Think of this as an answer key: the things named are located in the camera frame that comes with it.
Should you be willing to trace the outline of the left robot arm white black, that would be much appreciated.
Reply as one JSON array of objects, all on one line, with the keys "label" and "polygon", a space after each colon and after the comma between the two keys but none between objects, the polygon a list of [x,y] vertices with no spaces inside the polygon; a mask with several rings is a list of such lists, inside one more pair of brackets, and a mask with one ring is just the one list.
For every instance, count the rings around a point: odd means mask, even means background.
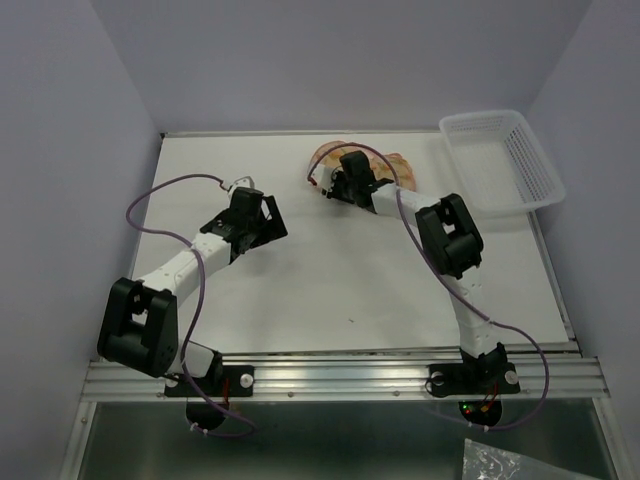
[{"label": "left robot arm white black", "polygon": [[249,250],[288,235],[273,196],[234,187],[227,209],[202,226],[186,248],[143,277],[111,287],[97,342],[108,361],[153,378],[176,376],[199,393],[222,382],[222,355],[188,342],[179,332],[178,309],[206,279]]}]

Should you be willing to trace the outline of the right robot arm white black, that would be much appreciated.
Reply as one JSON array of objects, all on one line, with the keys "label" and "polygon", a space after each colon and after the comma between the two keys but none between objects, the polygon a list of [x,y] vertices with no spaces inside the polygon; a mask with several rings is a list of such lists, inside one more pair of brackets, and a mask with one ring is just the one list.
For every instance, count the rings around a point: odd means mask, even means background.
[{"label": "right robot arm white black", "polygon": [[430,367],[434,396],[482,394],[498,388],[508,369],[504,345],[480,311],[483,303],[480,264],[484,242],[463,199],[423,196],[400,184],[394,166],[378,178],[361,150],[340,157],[329,168],[317,161],[308,180],[329,199],[354,204],[380,216],[401,220],[414,245],[450,295],[459,330],[461,361]]}]

